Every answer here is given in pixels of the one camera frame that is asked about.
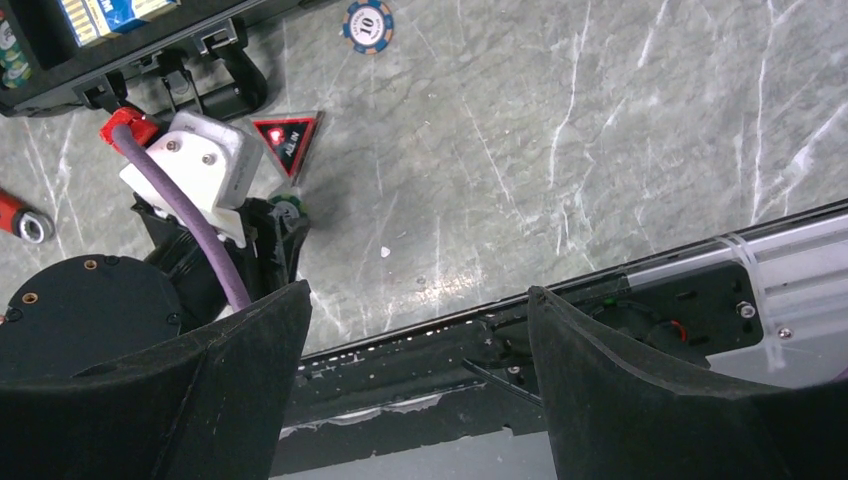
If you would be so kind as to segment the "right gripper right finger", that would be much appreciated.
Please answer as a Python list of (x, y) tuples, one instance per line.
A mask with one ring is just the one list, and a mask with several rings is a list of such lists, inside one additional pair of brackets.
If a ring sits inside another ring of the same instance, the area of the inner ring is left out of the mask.
[(715, 373), (528, 292), (528, 333), (561, 479), (843, 479), (847, 384)]

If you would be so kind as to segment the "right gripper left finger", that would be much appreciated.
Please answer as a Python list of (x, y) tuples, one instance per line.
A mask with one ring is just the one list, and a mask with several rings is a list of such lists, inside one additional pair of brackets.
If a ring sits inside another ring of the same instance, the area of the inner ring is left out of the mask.
[(70, 378), (1, 385), (5, 479), (266, 479), (312, 316), (299, 280)]

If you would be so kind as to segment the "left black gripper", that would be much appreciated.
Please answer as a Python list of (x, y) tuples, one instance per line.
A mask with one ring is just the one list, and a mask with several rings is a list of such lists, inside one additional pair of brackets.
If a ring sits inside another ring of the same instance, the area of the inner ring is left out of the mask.
[[(185, 312), (221, 312), (228, 300), (198, 242), (176, 217), (157, 213), (134, 196), (132, 210), (138, 214), (154, 243), (146, 257), (174, 285)], [(246, 230), (247, 245), (226, 239), (230, 255), (250, 299), (259, 300), (296, 280), (301, 248), (311, 224), (309, 218), (284, 222), (276, 217), (268, 199), (248, 198), (238, 209)]]

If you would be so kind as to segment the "green 20 poker chip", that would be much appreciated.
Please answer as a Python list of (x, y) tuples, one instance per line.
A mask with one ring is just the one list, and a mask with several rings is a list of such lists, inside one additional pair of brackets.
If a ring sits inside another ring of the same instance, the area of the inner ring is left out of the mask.
[(284, 222), (303, 220), (308, 218), (306, 207), (302, 201), (291, 194), (278, 193), (268, 198), (273, 207), (273, 214)]

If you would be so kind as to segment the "red triangular all-in button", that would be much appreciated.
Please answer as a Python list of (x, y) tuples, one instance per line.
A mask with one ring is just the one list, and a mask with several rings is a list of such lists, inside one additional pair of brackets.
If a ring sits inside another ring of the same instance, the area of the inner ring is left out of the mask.
[(248, 124), (265, 145), (273, 165), (296, 185), (323, 117), (322, 111), (310, 110), (255, 116)]

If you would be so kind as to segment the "black poker set case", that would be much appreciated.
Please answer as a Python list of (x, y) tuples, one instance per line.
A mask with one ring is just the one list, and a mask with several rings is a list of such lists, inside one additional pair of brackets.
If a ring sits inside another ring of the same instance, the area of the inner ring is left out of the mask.
[(180, 110), (217, 120), (253, 113), (268, 99), (266, 77), (245, 49), (248, 30), (309, 1), (183, 1), (150, 24), (79, 47), (58, 1), (4, 1), (4, 20), (30, 66), (17, 87), (1, 88), (1, 114), (52, 117), (76, 108), (109, 113), (130, 106), (127, 87), (156, 77), (169, 99), (157, 117)]

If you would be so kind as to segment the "blue Texas Hold'em card deck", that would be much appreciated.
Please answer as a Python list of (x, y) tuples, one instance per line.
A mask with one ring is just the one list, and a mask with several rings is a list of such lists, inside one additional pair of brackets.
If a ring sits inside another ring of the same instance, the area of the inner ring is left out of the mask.
[(58, 5), (79, 47), (115, 38), (175, 9), (179, 0), (61, 0)]

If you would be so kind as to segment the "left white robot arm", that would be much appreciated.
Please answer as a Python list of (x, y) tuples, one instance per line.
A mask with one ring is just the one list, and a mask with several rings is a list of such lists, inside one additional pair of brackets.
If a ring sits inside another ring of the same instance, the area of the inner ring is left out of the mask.
[[(201, 247), (141, 197), (132, 207), (153, 243), (143, 260), (105, 254), (60, 261), (31, 277), (1, 318), (1, 379), (72, 378), (217, 320), (227, 297)], [(224, 243), (252, 301), (295, 281), (310, 229), (290, 195), (238, 210), (244, 247)]]

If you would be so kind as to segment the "green chips in case bottom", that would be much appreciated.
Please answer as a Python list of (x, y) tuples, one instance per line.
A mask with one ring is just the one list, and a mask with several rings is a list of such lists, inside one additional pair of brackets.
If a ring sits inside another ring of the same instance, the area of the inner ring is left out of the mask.
[(1, 84), (4, 89), (24, 86), (32, 76), (32, 68), (21, 49), (15, 32), (1, 12)]

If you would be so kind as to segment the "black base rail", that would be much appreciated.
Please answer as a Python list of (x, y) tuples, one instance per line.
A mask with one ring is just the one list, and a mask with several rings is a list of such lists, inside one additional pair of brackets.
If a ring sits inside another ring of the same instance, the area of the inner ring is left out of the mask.
[[(847, 384), (845, 201), (546, 289), (715, 373)], [(272, 475), (559, 478), (528, 292), (305, 357)]]

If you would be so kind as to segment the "red-handled adjustable wrench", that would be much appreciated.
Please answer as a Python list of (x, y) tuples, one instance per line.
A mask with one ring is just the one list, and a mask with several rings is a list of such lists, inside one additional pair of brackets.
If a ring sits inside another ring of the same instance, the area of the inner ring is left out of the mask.
[(55, 236), (53, 221), (41, 211), (1, 190), (1, 229), (32, 244)]

